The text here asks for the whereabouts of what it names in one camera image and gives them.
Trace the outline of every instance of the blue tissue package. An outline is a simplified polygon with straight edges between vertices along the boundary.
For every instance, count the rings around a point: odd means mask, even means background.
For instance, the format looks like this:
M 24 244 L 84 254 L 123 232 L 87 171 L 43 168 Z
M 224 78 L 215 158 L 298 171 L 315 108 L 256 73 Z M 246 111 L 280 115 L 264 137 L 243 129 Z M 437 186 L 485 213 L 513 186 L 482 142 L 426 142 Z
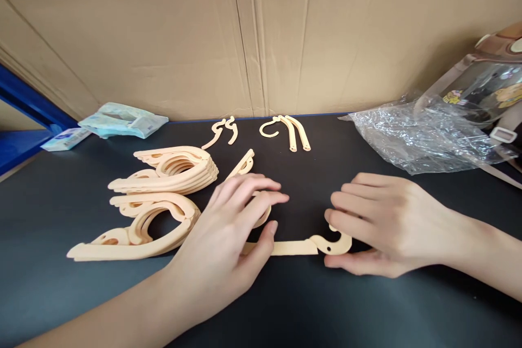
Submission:
M 68 151 L 91 133 L 82 128 L 71 128 L 56 135 L 40 147 L 46 151 Z
M 109 102 L 93 115 L 78 123 L 82 128 L 97 134 L 102 139 L 111 136 L 137 136 L 146 139 L 169 119 L 147 110 L 124 104 Z

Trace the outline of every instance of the cardboard wall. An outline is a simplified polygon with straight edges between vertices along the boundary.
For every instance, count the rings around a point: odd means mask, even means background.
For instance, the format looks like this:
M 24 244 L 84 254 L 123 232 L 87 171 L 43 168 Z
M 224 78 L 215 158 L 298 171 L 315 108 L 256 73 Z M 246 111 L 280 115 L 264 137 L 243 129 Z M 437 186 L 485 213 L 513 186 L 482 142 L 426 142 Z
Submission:
M 75 118 L 368 108 L 426 89 L 522 0 L 0 0 L 0 61 Z
M 0 101 L 0 132 L 32 131 L 35 129 L 44 129 L 44 127 L 4 101 Z

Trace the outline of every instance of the black table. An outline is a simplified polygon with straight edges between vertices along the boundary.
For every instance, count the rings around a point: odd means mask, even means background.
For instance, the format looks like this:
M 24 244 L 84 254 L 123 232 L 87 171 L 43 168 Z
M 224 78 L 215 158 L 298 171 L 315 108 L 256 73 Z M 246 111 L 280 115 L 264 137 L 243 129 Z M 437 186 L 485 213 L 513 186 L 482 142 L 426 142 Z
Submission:
M 290 195 L 270 215 L 279 221 L 276 240 L 313 234 L 336 240 L 323 218 L 333 191 L 360 171 L 409 177 L 384 162 L 352 123 L 336 117 L 299 118 L 312 150 L 303 151 L 298 137 L 296 153 L 288 149 L 283 124 L 267 128 L 281 133 L 267 139 L 258 131 L 266 119 L 238 121 L 234 145 L 227 145 L 232 132 L 225 129 L 208 150 L 220 170 L 218 181 L 188 197 L 203 209 L 215 185 L 252 148 L 252 171 L 281 182 Z M 129 224 L 129 218 L 109 205 L 115 194 L 107 184 L 146 168 L 134 151 L 201 146 L 213 136 L 210 127 L 209 122 L 168 124 L 147 140 L 90 136 L 74 150 L 40 154 L 0 183 L 1 347 L 86 312 L 169 262 L 172 253 L 84 263 L 65 255 L 77 243 Z M 410 178 L 446 206 L 522 239 L 522 197 L 510 185 L 481 170 Z M 176 223 L 162 213 L 150 232 L 157 238 Z M 251 240 L 260 230 L 252 232 Z M 355 241 L 351 251 L 365 248 Z M 322 256 L 272 257 L 248 293 L 176 340 L 176 346 L 193 347 L 288 343 L 336 348 L 522 346 L 522 304 L 444 266 L 387 279 L 327 269 Z

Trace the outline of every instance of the hand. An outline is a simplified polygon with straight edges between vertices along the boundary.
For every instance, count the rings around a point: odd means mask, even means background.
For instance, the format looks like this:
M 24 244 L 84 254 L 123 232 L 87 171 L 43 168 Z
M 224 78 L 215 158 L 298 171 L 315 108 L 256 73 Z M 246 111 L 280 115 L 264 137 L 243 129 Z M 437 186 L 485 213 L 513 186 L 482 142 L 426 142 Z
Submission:
M 326 210 L 328 223 L 373 249 L 326 256 L 325 265 L 356 275 L 397 277 L 451 263 L 460 239 L 471 230 L 469 218 L 403 178 L 360 173 L 331 200 L 335 209 Z
M 274 249 L 277 221 L 266 224 L 248 256 L 240 253 L 268 206 L 288 201 L 280 188 L 261 174 L 235 176 L 216 187 L 187 239 L 161 271 L 177 293 L 176 307 L 183 309 L 179 318 L 187 324 L 182 329 L 209 319 L 251 287 Z M 263 189 L 272 191 L 250 201 L 254 191 Z

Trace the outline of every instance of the strap buckle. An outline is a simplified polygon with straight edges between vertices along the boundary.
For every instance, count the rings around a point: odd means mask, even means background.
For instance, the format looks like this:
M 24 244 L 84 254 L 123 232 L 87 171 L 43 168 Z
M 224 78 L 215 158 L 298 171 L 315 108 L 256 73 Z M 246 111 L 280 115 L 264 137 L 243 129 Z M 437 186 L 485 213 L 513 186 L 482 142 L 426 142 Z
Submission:
M 508 144 L 514 142 L 517 136 L 516 132 L 502 127 L 495 127 L 489 134 L 490 138 Z

